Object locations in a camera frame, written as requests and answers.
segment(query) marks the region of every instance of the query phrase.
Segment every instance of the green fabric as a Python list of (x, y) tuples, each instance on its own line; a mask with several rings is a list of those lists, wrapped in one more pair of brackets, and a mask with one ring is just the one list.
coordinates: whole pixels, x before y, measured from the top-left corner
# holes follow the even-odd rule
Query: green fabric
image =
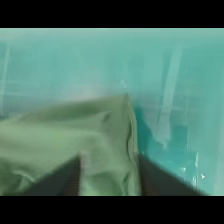
[(127, 95), (0, 122), (0, 195), (16, 194), (81, 155), (81, 195), (139, 195), (136, 120)]

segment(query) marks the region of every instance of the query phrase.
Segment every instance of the turquoise surface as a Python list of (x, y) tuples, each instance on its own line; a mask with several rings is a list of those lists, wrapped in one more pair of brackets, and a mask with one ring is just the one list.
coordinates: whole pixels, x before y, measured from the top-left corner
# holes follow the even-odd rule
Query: turquoise surface
[(128, 92), (139, 149), (224, 195), (223, 29), (0, 29), (0, 114)]

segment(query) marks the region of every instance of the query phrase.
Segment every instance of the green cloth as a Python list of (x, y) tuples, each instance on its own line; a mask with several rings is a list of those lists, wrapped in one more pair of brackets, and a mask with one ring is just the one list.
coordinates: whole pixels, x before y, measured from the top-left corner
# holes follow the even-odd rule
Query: green cloth
[(81, 195), (140, 195), (127, 95), (55, 106), (0, 126), (0, 195), (24, 191), (78, 155)]

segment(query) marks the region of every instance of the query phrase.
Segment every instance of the teal background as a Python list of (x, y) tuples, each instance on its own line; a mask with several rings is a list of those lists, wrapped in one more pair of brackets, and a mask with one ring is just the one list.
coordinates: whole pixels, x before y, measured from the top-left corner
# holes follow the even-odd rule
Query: teal background
[(128, 92), (141, 152), (223, 195), (223, 40), (223, 29), (0, 29), (0, 113)]

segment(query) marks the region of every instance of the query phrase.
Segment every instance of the cloth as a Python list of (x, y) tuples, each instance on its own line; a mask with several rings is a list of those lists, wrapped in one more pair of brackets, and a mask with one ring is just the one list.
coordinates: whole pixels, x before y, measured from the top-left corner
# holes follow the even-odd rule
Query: cloth
[(23, 192), (77, 156), (80, 195), (141, 194), (127, 95), (54, 106), (0, 125), (0, 195)]

